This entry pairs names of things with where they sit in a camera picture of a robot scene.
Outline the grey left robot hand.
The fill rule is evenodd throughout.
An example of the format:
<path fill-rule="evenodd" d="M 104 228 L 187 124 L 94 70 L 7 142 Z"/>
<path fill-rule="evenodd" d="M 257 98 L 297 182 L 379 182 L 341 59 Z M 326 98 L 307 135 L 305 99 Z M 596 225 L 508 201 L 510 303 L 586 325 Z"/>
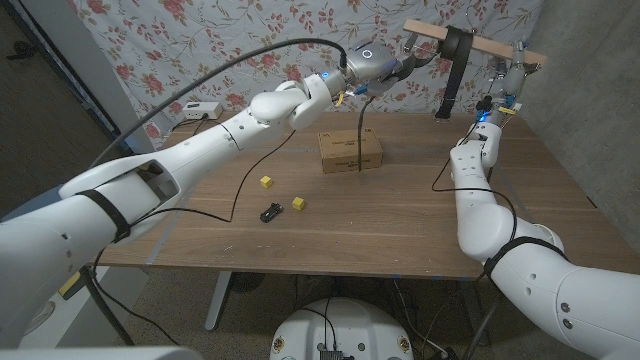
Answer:
<path fill-rule="evenodd" d="M 380 96 L 417 68 L 430 62 L 414 54 L 398 58 L 384 44 L 364 40 L 347 50 L 347 80 L 353 86 L 350 96 Z"/>

